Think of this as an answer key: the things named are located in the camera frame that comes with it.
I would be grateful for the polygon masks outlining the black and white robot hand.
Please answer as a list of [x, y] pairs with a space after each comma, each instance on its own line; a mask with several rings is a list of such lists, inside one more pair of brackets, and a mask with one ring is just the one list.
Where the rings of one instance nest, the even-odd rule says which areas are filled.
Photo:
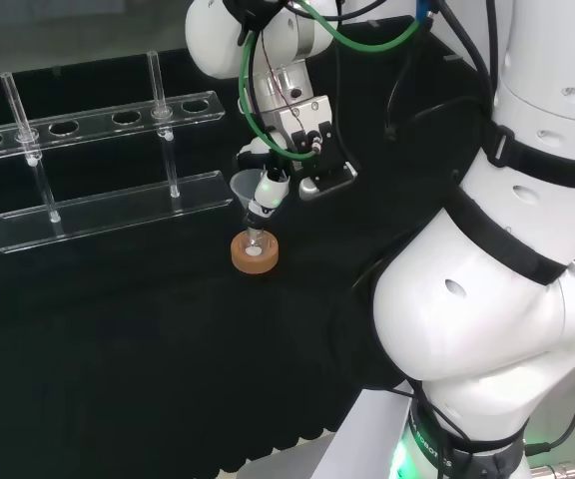
[[237, 190], [245, 209], [244, 224], [260, 230], [295, 191], [310, 202], [337, 193], [358, 176], [361, 164], [348, 152], [332, 119], [326, 96], [313, 97], [263, 113], [272, 149], [254, 138], [236, 155], [237, 177], [249, 190]]

